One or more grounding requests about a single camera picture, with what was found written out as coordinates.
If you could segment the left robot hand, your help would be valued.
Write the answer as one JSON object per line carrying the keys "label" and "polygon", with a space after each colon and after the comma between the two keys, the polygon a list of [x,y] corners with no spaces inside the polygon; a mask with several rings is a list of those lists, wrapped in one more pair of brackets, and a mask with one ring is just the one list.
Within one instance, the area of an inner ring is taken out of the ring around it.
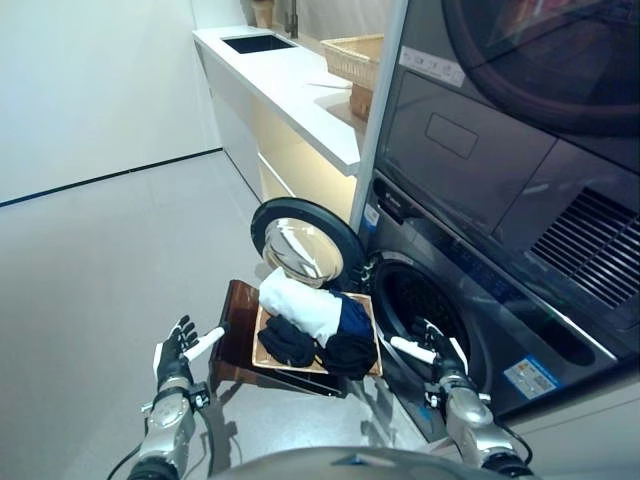
{"label": "left robot hand", "polygon": [[184,377],[192,383],[190,363],[212,349],[229,329],[228,323],[222,323],[200,336],[190,316],[183,316],[172,327],[168,337],[155,347],[152,367],[157,386],[161,387],[174,377]]}

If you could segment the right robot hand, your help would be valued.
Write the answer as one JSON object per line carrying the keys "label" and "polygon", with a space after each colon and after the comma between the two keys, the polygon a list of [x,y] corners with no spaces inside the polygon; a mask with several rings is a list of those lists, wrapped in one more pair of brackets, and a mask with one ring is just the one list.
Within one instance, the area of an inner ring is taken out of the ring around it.
{"label": "right robot hand", "polygon": [[417,318],[414,331],[422,335],[420,340],[395,335],[389,343],[396,350],[427,365],[427,382],[435,384],[448,376],[468,376],[468,359],[455,337],[447,337],[434,323],[423,317]]}

